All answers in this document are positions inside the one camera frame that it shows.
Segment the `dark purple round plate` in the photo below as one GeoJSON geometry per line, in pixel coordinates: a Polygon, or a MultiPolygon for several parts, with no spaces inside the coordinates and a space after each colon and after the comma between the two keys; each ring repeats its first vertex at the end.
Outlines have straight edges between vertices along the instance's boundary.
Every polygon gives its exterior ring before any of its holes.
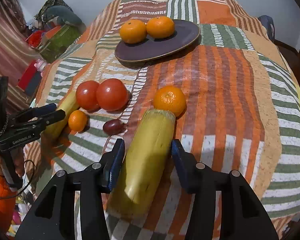
{"type": "Polygon", "coordinates": [[[123,41],[115,48],[115,57],[124,63],[139,63],[156,60],[194,44],[200,37],[200,28],[197,24],[186,20],[174,20],[175,32],[163,39],[154,39],[147,36],[140,43],[127,44],[123,41]]]}

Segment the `red tomato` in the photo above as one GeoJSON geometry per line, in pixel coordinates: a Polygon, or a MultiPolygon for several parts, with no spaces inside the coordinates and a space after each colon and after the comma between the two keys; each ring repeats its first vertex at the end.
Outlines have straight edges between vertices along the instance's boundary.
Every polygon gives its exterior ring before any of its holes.
{"type": "Polygon", "coordinates": [[[106,111],[122,109],[129,100],[129,93],[119,79],[104,80],[96,91],[99,106],[106,111]]]}
{"type": "Polygon", "coordinates": [[[93,80],[81,83],[76,89],[76,101],[80,107],[87,111],[95,111],[99,108],[96,92],[99,83],[93,80]]]}

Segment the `grey stuffed pillow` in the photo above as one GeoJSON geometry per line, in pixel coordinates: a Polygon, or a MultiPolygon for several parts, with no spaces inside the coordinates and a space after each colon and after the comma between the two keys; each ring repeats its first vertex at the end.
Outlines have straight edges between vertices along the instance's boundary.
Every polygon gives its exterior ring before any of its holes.
{"type": "Polygon", "coordinates": [[[69,24],[77,27],[83,23],[71,9],[62,5],[51,6],[42,15],[44,22],[49,22],[55,18],[57,18],[57,25],[69,24]]]}

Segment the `patchwork striped bedspread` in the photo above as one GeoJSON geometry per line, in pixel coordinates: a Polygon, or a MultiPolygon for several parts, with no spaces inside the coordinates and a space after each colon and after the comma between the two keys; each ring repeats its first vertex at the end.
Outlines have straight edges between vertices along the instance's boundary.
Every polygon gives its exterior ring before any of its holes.
{"type": "Polygon", "coordinates": [[[124,122],[120,136],[129,144],[155,92],[174,85],[187,102],[175,129],[185,150],[216,171],[239,170],[282,237],[300,214],[300,87],[257,18],[236,0],[114,0],[46,68],[36,104],[59,104],[80,83],[111,78],[132,94],[123,112],[91,113],[85,132],[66,129],[54,148],[26,146],[37,166],[36,193],[56,171],[80,171],[112,149],[116,137],[102,131],[105,122],[124,122]],[[121,25],[155,16],[198,25],[198,46],[127,68],[115,57],[121,25]]]}

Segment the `yellow sugarcane piece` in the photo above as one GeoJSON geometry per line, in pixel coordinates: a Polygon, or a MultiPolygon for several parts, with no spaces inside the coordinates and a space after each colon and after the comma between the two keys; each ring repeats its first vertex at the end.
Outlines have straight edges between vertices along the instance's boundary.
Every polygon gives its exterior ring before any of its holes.
{"type": "Polygon", "coordinates": [[[61,134],[61,131],[67,125],[70,114],[78,109],[79,104],[76,100],[76,92],[71,91],[67,96],[64,97],[63,101],[58,106],[56,111],[57,122],[47,126],[47,128],[43,132],[44,137],[46,137],[46,139],[50,142],[55,141],[61,134]]]}
{"type": "Polygon", "coordinates": [[[108,208],[124,218],[144,215],[159,186],[174,136],[175,115],[150,109],[126,153],[108,208]]]}

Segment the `blue bag beside bed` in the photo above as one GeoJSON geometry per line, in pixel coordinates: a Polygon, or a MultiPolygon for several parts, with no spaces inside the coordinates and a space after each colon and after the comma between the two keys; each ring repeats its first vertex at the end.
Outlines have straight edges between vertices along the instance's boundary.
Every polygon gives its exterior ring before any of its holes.
{"type": "Polygon", "coordinates": [[[262,15],[258,17],[258,20],[261,22],[261,24],[266,28],[268,38],[271,40],[271,42],[275,42],[275,26],[274,21],[270,16],[262,15]]]}

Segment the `left orange on plate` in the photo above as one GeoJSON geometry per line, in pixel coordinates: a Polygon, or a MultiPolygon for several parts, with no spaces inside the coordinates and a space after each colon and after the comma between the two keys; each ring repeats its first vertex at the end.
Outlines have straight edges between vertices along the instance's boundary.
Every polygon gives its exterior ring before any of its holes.
{"type": "Polygon", "coordinates": [[[129,20],[121,26],[119,34],[127,44],[139,43],[147,37],[146,25],[141,20],[129,20]]]}

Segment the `orange on plate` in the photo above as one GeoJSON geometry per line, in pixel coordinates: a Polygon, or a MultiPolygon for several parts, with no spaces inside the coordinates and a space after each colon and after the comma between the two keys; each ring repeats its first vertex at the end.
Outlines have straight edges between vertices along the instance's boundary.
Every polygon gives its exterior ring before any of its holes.
{"type": "Polygon", "coordinates": [[[168,38],[175,32],[174,21],[167,16],[150,19],[146,24],[148,35],[154,39],[168,38]]]}
{"type": "Polygon", "coordinates": [[[146,25],[141,20],[129,20],[121,26],[119,34],[127,44],[139,43],[147,37],[146,25]]]}

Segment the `small orange tangerine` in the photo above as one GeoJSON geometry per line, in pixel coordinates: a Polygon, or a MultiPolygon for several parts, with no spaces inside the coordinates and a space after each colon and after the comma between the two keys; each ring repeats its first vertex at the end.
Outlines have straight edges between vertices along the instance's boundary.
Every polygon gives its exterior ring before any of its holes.
{"type": "Polygon", "coordinates": [[[82,132],[88,122],[88,116],[80,110],[73,111],[68,119],[68,125],[72,131],[82,132]]]}

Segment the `pink toy bottle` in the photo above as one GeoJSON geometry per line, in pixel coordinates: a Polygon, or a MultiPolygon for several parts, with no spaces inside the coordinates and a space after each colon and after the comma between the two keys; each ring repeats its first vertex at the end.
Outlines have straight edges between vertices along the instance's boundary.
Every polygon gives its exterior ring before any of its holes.
{"type": "Polygon", "coordinates": [[[49,64],[43,60],[43,59],[37,59],[36,62],[34,63],[35,68],[42,73],[49,64]]]}

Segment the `dark red grape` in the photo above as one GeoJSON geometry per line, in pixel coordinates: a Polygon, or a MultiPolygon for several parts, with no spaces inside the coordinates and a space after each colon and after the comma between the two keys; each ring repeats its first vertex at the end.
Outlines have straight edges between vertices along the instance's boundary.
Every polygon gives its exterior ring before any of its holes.
{"type": "Polygon", "coordinates": [[[124,130],[125,124],[118,119],[109,120],[103,126],[103,131],[109,136],[119,134],[124,130]]]}

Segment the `red box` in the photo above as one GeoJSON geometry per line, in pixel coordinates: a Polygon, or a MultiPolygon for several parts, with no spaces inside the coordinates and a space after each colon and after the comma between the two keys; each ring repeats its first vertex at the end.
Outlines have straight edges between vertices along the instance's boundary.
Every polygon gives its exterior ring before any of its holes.
{"type": "Polygon", "coordinates": [[[17,87],[30,98],[35,96],[42,80],[42,72],[39,70],[38,63],[40,63],[40,60],[33,60],[17,84],[17,87]]]}

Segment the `right orange on plate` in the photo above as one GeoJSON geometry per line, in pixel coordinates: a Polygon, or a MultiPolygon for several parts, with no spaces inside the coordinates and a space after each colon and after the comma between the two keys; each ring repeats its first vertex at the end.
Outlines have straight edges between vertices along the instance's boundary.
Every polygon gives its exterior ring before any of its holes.
{"type": "Polygon", "coordinates": [[[175,32],[174,21],[167,16],[150,19],[146,24],[148,35],[154,39],[168,38],[175,32]]]}

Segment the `green storage box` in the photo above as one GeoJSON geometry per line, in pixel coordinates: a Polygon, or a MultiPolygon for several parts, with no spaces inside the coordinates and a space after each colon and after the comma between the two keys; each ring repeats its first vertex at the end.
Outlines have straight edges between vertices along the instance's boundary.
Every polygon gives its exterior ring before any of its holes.
{"type": "Polygon", "coordinates": [[[79,36],[78,28],[67,24],[59,25],[43,34],[37,50],[47,63],[53,63],[79,36]]]}

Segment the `striped curtain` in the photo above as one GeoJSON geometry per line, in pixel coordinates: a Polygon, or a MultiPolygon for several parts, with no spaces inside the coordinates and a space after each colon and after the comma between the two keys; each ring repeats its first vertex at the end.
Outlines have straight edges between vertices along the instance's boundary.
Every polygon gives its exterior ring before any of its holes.
{"type": "Polygon", "coordinates": [[[25,41],[26,21],[18,0],[0,0],[0,77],[8,77],[7,112],[29,107],[29,97],[17,87],[29,64],[39,54],[25,41]]]}

